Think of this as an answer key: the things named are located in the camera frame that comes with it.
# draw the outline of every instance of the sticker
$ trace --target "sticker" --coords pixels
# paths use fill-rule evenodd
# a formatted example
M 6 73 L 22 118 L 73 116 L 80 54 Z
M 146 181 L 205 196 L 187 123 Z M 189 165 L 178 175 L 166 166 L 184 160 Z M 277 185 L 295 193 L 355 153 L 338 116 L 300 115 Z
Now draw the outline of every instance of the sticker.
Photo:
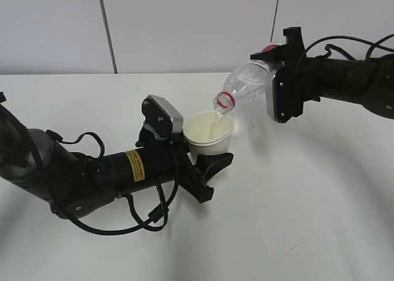
M 133 169 L 134 181 L 143 181 L 145 179 L 145 170 L 140 155 L 136 150 L 124 152 L 129 158 L 131 168 Z

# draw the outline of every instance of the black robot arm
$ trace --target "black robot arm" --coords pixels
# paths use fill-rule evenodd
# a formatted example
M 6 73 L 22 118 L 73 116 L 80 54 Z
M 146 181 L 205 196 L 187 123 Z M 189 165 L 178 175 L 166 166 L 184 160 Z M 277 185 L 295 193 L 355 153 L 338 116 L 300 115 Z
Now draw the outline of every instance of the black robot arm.
M 1 102 L 5 101 L 0 93 Z M 167 222 L 168 205 L 178 185 L 200 203 L 212 198 L 208 180 L 231 164 L 233 155 L 200 155 L 195 165 L 188 158 L 183 137 L 183 117 L 166 100 L 149 95 L 142 104 L 145 122 L 135 150 L 104 155 L 104 144 L 92 132 L 76 142 L 64 142 L 53 131 L 26 129 L 0 105 L 0 176 L 47 201 L 53 213 L 99 235 L 120 235 L 144 228 L 160 230 Z M 70 153 L 62 144 L 78 143 L 90 135 L 100 146 L 100 156 Z M 166 200 L 161 184 L 175 181 Z M 135 212 L 132 192 L 156 186 L 160 204 L 143 221 Z M 97 230 L 78 220 L 97 208 L 124 197 L 138 225 L 120 231 Z M 164 217 L 164 224 L 150 226 Z
M 361 104 L 370 112 L 394 119 L 394 54 L 370 57 L 374 48 L 394 52 L 393 49 L 380 46 L 381 42 L 345 36 L 327 37 L 305 49 L 301 28 L 287 28 L 283 34 L 287 40 L 285 45 L 251 55 L 252 60 L 283 63 L 283 67 L 270 75 L 266 87 L 267 112 L 275 121 L 285 123 L 303 114 L 304 102 L 320 101 L 320 97 Z M 326 55 L 306 56 L 315 44 L 336 38 L 371 45 L 366 60 L 355 60 L 331 44 L 326 46 Z M 331 49 L 339 51 L 347 60 L 329 59 Z

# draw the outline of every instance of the red bottle cap ring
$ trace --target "red bottle cap ring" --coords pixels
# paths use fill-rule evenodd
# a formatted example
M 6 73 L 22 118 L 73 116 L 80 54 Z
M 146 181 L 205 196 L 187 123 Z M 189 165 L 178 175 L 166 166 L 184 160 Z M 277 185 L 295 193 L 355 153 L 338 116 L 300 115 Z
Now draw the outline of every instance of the red bottle cap ring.
M 227 91 L 223 91 L 223 92 L 221 92 L 221 94 L 227 95 L 227 96 L 230 98 L 230 101 L 231 101 L 232 106 L 233 106 L 233 107 L 235 106 L 235 98 L 234 98 L 233 94 L 231 94 L 231 93 L 229 93 L 229 92 L 227 92 Z M 227 105 L 225 105 L 224 103 L 222 103 L 219 99 L 218 99 L 217 103 L 218 103 L 221 107 L 223 107 L 223 108 L 228 108 Z

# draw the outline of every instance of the table surface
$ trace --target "table surface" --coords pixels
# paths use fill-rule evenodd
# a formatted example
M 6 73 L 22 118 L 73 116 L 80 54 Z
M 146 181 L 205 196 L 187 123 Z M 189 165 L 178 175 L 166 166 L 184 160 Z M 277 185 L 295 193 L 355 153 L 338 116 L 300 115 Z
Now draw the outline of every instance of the table surface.
M 212 108 L 226 76 L 0 76 L 0 87 L 28 128 L 66 140 L 94 131 L 116 153 L 134 148 L 147 94 L 187 120 Z M 211 181 L 214 198 L 200 205 L 180 189 L 159 233 L 88 234 L 1 180 L 0 280 L 393 280 L 394 121 L 334 100 L 304 112 L 276 124 L 263 100 L 238 107 L 235 158 Z M 99 152 L 89 138 L 67 148 Z M 134 197 L 141 214 L 158 203 L 155 189 Z M 125 200 L 83 221 L 134 225 Z

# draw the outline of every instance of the plastic bottle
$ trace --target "plastic bottle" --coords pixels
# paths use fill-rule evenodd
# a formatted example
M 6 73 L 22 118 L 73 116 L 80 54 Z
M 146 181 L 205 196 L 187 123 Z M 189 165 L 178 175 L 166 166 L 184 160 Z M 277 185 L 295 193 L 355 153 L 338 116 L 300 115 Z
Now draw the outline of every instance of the plastic bottle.
M 250 103 L 265 92 L 265 78 L 277 68 L 261 60 L 250 60 L 235 69 L 223 84 L 222 92 L 214 99 L 214 109 L 228 113 L 237 103 Z

